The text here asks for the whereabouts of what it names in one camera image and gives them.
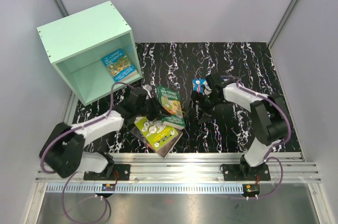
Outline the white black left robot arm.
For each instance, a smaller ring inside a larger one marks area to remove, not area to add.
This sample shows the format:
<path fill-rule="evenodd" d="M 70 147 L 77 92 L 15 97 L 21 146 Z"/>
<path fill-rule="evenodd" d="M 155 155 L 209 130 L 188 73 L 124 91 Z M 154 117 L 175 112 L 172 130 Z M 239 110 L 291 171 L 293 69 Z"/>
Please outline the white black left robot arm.
<path fill-rule="evenodd" d="M 122 128 L 132 127 L 137 117 L 153 121 L 170 113 L 156 97 L 144 88 L 134 88 L 123 101 L 85 123 L 58 123 L 40 150 L 40 167 L 45 173 L 57 173 L 69 178 L 76 172 L 89 172 L 102 180 L 109 180 L 114 171 L 114 160 L 107 153 L 86 152 L 84 148 L 98 138 Z"/>

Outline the lime green paperback book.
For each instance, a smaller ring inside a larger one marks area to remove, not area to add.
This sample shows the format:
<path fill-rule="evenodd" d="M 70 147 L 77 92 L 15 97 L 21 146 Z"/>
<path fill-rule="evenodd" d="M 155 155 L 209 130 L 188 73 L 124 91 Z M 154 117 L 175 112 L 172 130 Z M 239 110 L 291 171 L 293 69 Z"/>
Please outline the lime green paperback book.
<path fill-rule="evenodd" d="M 179 135 L 175 128 L 165 125 L 161 120 L 151 122 L 146 117 L 138 117 L 134 125 L 136 132 L 140 133 L 155 151 L 160 150 Z"/>

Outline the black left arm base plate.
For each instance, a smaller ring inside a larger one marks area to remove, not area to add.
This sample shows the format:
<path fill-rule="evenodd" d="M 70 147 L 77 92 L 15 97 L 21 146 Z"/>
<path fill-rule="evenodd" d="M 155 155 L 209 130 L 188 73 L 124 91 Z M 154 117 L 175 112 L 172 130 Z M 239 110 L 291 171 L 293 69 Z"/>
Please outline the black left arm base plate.
<path fill-rule="evenodd" d="M 86 172 L 85 181 L 128 181 L 130 177 L 130 164 L 114 164 L 107 167 L 102 173 Z"/>

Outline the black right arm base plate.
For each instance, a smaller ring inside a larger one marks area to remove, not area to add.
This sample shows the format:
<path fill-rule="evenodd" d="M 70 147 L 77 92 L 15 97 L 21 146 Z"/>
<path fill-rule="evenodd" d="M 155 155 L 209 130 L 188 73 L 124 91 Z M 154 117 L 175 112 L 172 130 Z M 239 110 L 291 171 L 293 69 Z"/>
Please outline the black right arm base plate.
<path fill-rule="evenodd" d="M 270 171 L 267 164 L 250 167 L 247 163 L 222 164 L 220 170 L 224 181 L 270 181 Z"/>

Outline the green 104-storey treehouse book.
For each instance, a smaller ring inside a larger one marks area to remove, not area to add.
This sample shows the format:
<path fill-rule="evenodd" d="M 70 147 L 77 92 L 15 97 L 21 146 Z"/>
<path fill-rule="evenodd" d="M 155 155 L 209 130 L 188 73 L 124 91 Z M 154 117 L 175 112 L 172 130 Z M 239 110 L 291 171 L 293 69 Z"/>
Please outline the green 104-storey treehouse book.
<path fill-rule="evenodd" d="M 163 86 L 158 86 L 157 96 L 159 103 L 170 114 L 162 118 L 163 124 L 183 130 L 185 128 L 185 120 L 179 93 Z"/>

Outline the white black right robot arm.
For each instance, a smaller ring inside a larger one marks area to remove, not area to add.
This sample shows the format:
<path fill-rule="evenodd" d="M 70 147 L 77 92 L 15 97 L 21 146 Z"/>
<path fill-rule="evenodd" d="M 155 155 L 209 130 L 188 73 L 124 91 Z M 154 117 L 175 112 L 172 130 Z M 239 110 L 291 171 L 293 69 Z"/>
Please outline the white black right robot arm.
<path fill-rule="evenodd" d="M 288 111 L 281 95 L 266 95 L 242 85 L 240 78 L 212 73 L 193 89 L 191 102 L 203 113 L 200 124 L 214 118 L 220 104 L 236 104 L 250 114 L 254 140 L 238 164 L 221 165 L 224 180 L 268 181 L 267 161 L 275 147 L 287 143 L 292 134 Z"/>

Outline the blue 26-storey treehouse book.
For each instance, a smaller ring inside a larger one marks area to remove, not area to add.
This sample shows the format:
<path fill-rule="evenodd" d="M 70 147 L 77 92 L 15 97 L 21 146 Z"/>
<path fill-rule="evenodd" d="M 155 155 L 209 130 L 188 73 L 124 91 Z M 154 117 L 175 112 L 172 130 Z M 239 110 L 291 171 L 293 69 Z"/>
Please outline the blue 26-storey treehouse book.
<path fill-rule="evenodd" d="M 101 60 L 115 82 L 137 75 L 137 69 L 122 49 L 104 56 Z"/>

